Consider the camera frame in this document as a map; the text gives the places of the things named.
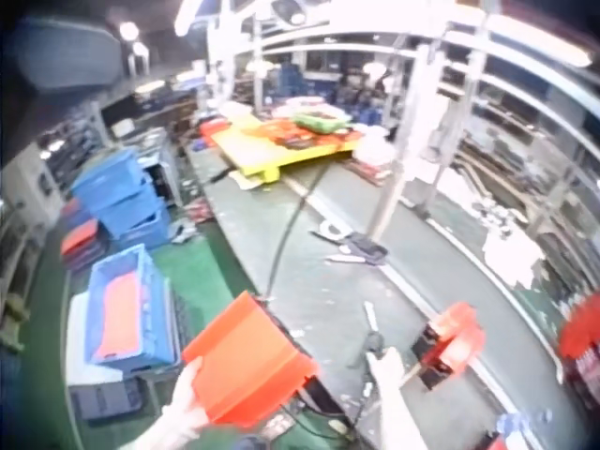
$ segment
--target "green tray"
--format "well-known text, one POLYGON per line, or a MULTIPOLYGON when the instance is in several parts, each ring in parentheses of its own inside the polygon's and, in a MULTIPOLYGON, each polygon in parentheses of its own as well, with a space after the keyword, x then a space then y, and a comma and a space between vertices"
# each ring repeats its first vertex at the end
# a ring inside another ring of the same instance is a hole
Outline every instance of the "green tray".
POLYGON ((349 120, 316 117, 306 113, 295 115, 292 121, 299 127, 309 129, 310 131, 319 134, 331 134, 340 128, 345 128, 348 126, 349 122, 349 120))

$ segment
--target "yellow tray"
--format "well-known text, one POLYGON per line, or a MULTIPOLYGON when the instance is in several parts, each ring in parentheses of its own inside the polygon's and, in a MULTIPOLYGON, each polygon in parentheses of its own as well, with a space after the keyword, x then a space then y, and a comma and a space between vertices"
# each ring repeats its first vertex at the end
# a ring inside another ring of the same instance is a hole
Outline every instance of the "yellow tray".
POLYGON ((242 131, 243 128, 260 124, 260 120, 248 117, 236 121, 229 129, 215 133, 212 139, 244 176, 258 174, 264 183, 277 181, 281 166, 333 155, 337 152, 350 152, 356 146, 356 141, 353 141, 345 142, 343 146, 331 143, 304 150, 290 150, 268 139, 248 136, 242 131))

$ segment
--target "green floor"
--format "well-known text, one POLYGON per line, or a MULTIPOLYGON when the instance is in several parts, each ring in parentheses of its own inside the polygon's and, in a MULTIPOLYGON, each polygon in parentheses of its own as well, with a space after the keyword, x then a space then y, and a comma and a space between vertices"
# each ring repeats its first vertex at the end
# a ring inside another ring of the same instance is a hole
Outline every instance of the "green floor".
MULTIPOLYGON (((186 245, 166 246, 152 253, 159 270, 171 279, 175 291, 185 300, 187 325, 192 333, 201 331, 241 291, 252 290, 218 226, 205 224, 202 236, 186 245)), ((72 279, 70 289, 66 291, 67 273, 58 260, 59 241, 58 232, 51 233, 48 238, 29 299, 31 321, 22 331, 25 352, 22 354, 19 448, 77 448, 68 419, 61 374, 61 336, 68 299, 85 290, 87 276, 83 274, 72 279)), ((172 389, 173 382, 158 384, 161 402, 170 400, 172 389)), ((128 418, 96 426, 78 422, 77 428, 84 448, 114 449, 140 435, 153 420, 154 412, 146 402, 140 412, 128 418)), ((324 429, 325 423, 321 419, 303 416, 301 420, 311 429, 332 432, 324 429)), ((231 449, 236 436, 230 429, 208 429, 189 448, 231 449)), ((277 441, 275 448, 320 450, 344 447, 339 442, 316 438, 300 427, 294 427, 277 441)))

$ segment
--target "gray workbench surface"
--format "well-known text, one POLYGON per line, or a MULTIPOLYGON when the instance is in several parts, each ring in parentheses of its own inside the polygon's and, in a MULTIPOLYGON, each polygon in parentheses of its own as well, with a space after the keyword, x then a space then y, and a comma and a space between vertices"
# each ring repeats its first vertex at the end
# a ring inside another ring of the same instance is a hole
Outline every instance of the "gray workbench surface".
MULTIPOLYGON (((189 155, 202 182, 225 168, 211 151, 189 155)), ((262 293, 298 196, 283 183, 242 191, 229 177, 204 189, 233 251, 262 293)), ((322 384, 352 419, 362 392, 362 371, 349 365, 368 331, 363 303, 374 303, 386 343, 401 351, 410 347, 426 320, 377 269, 324 263, 323 257, 337 250, 308 233, 320 222, 309 209, 297 220, 283 253, 270 308, 318 361, 322 384)), ((471 449, 493 426, 499 412, 470 373, 433 392, 413 380, 402 393, 428 447, 435 450, 471 449)), ((359 430, 379 447, 377 411, 359 422, 359 430)))
MULTIPOLYGON (((307 186, 321 163, 295 165, 287 176, 307 186)), ((381 191, 332 164, 315 196, 357 231, 363 231, 381 191)), ((441 235, 399 204, 382 243, 390 263, 437 310, 457 300, 477 309, 486 331, 484 366, 524 412, 550 408, 553 425, 535 431, 547 450, 578 450, 586 429, 573 399, 556 381, 556 368, 540 341, 491 281, 441 235)))

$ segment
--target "person's hand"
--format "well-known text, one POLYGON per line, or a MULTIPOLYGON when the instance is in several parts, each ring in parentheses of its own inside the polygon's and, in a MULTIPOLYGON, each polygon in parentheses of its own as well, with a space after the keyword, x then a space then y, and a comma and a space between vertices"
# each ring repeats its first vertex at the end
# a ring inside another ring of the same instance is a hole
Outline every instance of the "person's hand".
POLYGON ((198 357, 184 367, 172 391, 171 405, 166 406, 163 412, 176 417, 182 426, 196 432, 208 425, 206 411, 196 399, 191 386, 202 365, 203 359, 198 357))
POLYGON ((394 347, 385 350, 382 359, 377 359, 373 353, 367 353, 368 366, 375 383, 381 388, 398 388, 404 376, 404 366, 400 353, 394 347))

